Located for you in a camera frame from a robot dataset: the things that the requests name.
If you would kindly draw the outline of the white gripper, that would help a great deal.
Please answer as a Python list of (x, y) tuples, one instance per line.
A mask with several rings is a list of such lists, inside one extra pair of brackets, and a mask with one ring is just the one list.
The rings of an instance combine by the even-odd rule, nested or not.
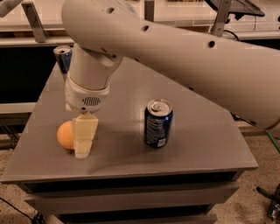
[(98, 127), (98, 118), (91, 115), (100, 110), (109, 95), (109, 87), (101, 90), (90, 90), (66, 78), (65, 99), (66, 108), (79, 115), (73, 119), (73, 149), (76, 158), (86, 158), (92, 147)]

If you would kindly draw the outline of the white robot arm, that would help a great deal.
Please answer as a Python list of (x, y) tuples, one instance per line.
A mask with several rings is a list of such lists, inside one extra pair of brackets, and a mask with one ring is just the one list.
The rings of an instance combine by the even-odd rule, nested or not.
[(280, 136), (280, 52), (142, 20), (124, 0), (65, 0), (62, 22), (84, 50), (124, 56)]

